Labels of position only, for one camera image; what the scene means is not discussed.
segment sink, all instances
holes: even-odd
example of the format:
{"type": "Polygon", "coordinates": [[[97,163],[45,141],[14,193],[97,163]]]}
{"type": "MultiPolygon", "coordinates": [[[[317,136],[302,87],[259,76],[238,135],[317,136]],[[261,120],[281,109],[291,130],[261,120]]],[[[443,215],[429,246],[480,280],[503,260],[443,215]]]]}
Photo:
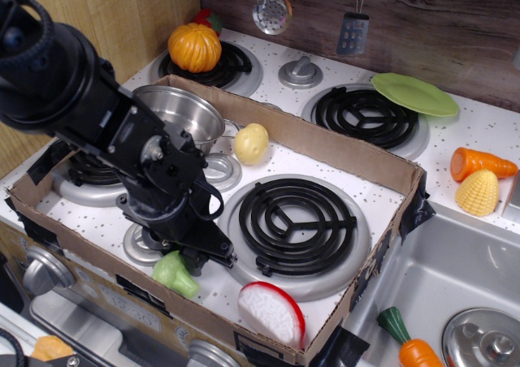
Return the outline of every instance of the sink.
{"type": "Polygon", "coordinates": [[[520,235],[431,203],[436,215],[395,238],[344,328],[370,344],[358,366],[397,367],[400,346],[376,318],[396,306],[411,338],[443,360],[442,336],[452,317],[475,308],[520,319],[520,235]]]}

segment cardboard tray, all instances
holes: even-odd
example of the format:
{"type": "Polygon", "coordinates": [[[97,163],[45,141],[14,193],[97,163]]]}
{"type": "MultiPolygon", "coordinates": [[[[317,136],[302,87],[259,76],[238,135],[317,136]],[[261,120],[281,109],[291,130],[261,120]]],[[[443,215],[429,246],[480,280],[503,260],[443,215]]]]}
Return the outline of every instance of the cardboard tray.
{"type": "MultiPolygon", "coordinates": [[[[224,348],[239,361],[240,365],[251,365],[251,358],[245,358],[244,353],[246,355],[257,353],[271,358],[275,361],[271,365],[309,365],[331,337],[335,328],[347,318],[370,278],[377,275],[390,240],[400,232],[403,216],[412,218],[416,213],[417,203],[422,200],[423,193],[420,188],[424,184],[424,170],[413,162],[394,156],[365,141],[342,136],[245,97],[208,88],[177,76],[165,77],[159,80],[158,84],[170,85],[195,93],[217,108],[225,119],[231,119],[241,125],[260,123],[269,132],[271,141],[278,142],[294,152],[303,153],[315,160],[360,176],[372,183],[383,185],[399,192],[404,197],[387,230],[380,236],[379,242],[359,270],[356,278],[350,283],[340,303],[305,349],[297,350],[285,347],[212,313],[191,300],[168,290],[60,222],[38,212],[35,207],[52,188],[51,173],[48,173],[37,184],[28,174],[15,184],[10,190],[10,195],[16,211],[27,222],[43,227],[54,234],[60,250],[68,253],[68,257],[80,258],[82,262],[88,263],[89,268],[96,268],[106,274],[105,278],[123,277],[149,293],[154,299],[162,301],[162,305],[168,313],[168,317],[161,316],[164,326],[175,326],[179,322],[182,323],[185,328],[195,334],[194,338],[200,336],[224,348]]],[[[414,224],[414,220],[410,222],[407,219],[405,223],[414,224]]],[[[121,287],[108,283],[107,286],[124,294],[121,287]]],[[[165,336],[165,333],[173,332],[174,329],[164,330],[161,334],[151,331],[149,334],[167,346],[171,346],[177,352],[185,353],[185,349],[175,345],[171,339],[165,336]]]]}

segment cable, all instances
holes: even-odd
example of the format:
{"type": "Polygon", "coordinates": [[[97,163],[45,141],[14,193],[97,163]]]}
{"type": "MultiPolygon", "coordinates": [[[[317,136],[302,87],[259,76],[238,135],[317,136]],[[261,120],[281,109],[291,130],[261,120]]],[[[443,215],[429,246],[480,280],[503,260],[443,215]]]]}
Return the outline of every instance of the cable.
{"type": "Polygon", "coordinates": [[[9,333],[7,330],[4,330],[2,328],[0,328],[0,336],[2,336],[9,343],[11,343],[11,345],[15,349],[16,367],[25,367],[24,351],[22,351],[22,347],[20,346],[20,343],[18,342],[16,337],[9,333]]]}

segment slotted spatula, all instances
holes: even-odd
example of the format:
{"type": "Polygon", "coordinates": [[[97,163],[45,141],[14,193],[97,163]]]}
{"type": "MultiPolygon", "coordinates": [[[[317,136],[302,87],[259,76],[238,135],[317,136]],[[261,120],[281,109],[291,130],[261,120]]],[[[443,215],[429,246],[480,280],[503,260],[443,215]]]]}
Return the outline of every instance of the slotted spatula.
{"type": "Polygon", "coordinates": [[[362,54],[365,51],[370,17],[362,14],[364,1],[356,0],[356,12],[345,13],[336,47],[337,54],[362,54]]]}

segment yellow corn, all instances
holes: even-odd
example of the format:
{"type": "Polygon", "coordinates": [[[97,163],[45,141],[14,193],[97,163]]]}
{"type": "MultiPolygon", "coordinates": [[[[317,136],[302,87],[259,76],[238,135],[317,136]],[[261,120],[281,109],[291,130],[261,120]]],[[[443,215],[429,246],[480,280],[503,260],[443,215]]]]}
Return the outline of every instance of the yellow corn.
{"type": "Polygon", "coordinates": [[[498,178],[490,170],[480,170],[462,181],[455,201],[467,213],[482,217],[495,210],[498,203],[498,178]]]}

